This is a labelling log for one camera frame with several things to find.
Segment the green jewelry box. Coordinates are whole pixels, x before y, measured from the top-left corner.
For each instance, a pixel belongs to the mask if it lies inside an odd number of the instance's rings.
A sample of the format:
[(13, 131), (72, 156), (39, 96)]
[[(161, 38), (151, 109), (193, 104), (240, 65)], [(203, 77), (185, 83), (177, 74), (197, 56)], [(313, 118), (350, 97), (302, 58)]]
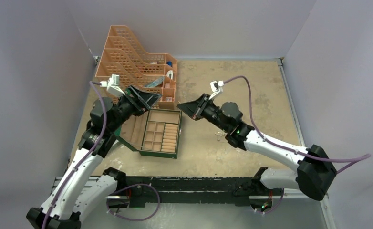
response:
[(176, 159), (180, 145), (182, 112), (151, 109), (131, 116), (116, 131), (116, 139), (142, 156)]

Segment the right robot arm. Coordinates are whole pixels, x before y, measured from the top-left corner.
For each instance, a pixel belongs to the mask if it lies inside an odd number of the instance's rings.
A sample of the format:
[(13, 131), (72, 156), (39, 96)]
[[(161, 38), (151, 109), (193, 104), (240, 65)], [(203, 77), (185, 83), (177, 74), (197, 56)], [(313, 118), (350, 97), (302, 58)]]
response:
[(259, 153), (289, 168), (267, 168), (253, 179), (252, 188), (258, 194), (274, 188), (290, 188), (321, 201), (337, 175), (332, 160), (322, 147), (296, 146), (262, 134), (257, 127), (242, 120), (243, 113), (235, 102), (217, 106), (208, 94), (202, 94), (196, 100), (178, 104), (177, 108), (195, 121), (206, 119), (224, 131), (225, 139), (234, 148)]

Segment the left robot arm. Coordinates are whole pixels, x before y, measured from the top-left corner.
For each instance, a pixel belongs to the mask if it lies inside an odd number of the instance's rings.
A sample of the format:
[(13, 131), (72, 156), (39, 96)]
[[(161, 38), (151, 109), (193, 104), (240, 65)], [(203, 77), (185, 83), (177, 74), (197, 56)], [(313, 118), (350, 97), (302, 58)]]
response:
[(59, 184), (39, 208), (30, 208), (26, 215), (35, 229), (79, 229), (103, 199), (112, 193), (121, 195), (128, 188), (126, 174), (109, 168), (93, 186), (84, 189), (114, 145), (116, 130), (131, 117), (149, 111), (161, 98), (160, 93), (132, 85), (118, 92), (120, 98), (116, 104), (101, 95), (94, 102), (86, 131)]

